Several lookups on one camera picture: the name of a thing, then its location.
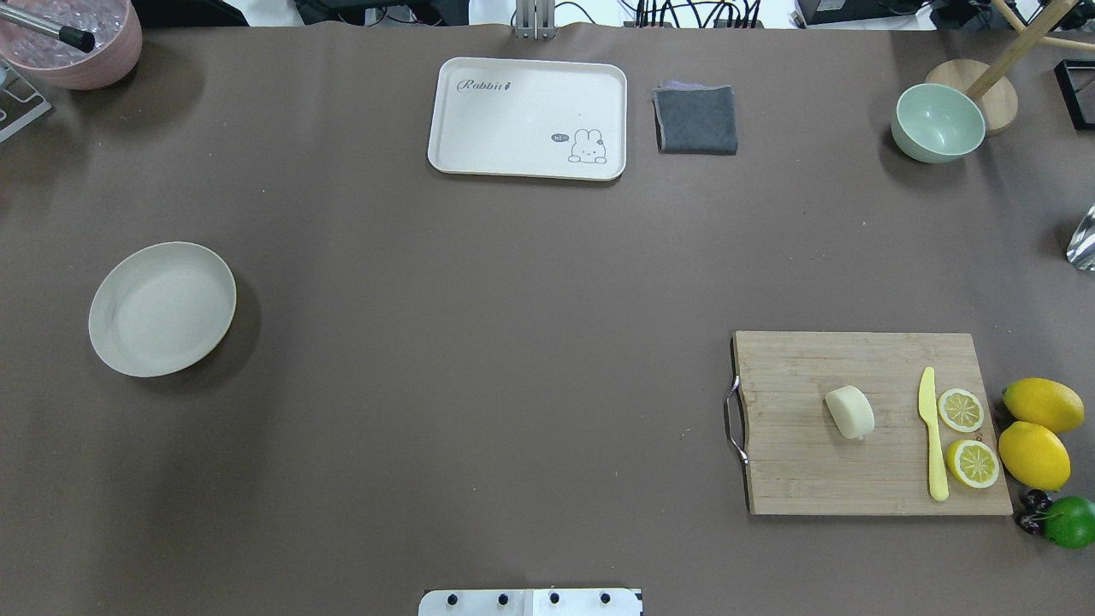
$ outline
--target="rabbit cartoon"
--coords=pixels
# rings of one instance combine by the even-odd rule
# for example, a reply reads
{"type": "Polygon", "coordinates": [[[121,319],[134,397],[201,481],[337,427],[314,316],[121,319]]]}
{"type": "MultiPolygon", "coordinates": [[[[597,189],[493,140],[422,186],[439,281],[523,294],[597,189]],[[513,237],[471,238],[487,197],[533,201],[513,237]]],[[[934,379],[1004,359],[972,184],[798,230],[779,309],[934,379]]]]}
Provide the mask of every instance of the rabbit cartoon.
{"type": "Polygon", "coordinates": [[[574,133],[574,147],[570,148],[570,162],[608,162],[604,155],[604,140],[601,131],[579,129],[574,133]]]}

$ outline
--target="ice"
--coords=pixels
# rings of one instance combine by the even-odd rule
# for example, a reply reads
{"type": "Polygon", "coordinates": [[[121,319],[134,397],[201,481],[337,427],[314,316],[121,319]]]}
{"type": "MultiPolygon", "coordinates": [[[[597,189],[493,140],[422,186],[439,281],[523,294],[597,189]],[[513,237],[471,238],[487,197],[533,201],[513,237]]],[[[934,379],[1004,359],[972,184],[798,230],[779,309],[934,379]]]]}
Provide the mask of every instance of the ice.
{"type": "Polygon", "coordinates": [[[85,30],[95,35],[95,48],[90,54],[70,47],[45,34],[31,32],[7,22],[0,23],[0,44],[13,60],[36,68],[60,68],[95,54],[122,31],[128,2],[126,0],[49,0],[31,2],[12,0],[13,7],[48,18],[61,25],[85,30]]]}

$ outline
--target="white food piece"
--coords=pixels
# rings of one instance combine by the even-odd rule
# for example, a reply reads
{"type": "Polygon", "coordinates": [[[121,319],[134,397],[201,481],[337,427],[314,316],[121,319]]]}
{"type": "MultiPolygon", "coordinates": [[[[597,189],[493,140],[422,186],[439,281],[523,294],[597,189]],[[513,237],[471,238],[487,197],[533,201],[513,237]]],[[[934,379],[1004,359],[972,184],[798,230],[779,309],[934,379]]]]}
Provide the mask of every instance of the white food piece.
{"type": "Polygon", "coordinates": [[[845,385],[825,395],[832,421],[845,439],[863,439],[875,429],[875,412],[860,388],[845,385]]]}

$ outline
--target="wooden base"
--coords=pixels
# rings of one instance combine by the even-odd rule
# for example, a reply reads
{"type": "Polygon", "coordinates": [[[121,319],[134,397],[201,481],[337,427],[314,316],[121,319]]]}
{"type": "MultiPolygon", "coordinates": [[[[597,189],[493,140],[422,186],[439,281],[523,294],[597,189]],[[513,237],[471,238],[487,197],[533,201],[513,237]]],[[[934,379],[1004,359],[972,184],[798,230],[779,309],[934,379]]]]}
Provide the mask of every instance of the wooden base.
{"type": "MultiPolygon", "coordinates": [[[[949,60],[932,69],[924,79],[927,83],[942,83],[965,92],[989,69],[989,65],[977,60],[949,60]]],[[[986,135],[992,137],[1004,131],[1015,121],[1019,112],[1019,97],[1015,86],[1003,77],[981,100],[975,101],[984,115],[986,135]]]]}

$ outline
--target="lemon slice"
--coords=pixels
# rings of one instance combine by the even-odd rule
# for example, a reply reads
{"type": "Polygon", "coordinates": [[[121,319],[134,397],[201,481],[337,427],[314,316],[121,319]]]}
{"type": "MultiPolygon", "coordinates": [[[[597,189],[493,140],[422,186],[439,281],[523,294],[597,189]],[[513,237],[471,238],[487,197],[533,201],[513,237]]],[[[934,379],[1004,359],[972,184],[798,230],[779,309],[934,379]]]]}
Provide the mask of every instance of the lemon slice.
{"type": "Polygon", "coordinates": [[[984,408],[965,390],[947,390],[940,396],[940,418],[958,432],[973,432],[984,423],[984,408]]]}
{"type": "Polygon", "coordinates": [[[988,488],[1000,477],[996,454],[980,441],[955,441],[947,448],[946,461],[950,475],[970,488],[988,488]]]}

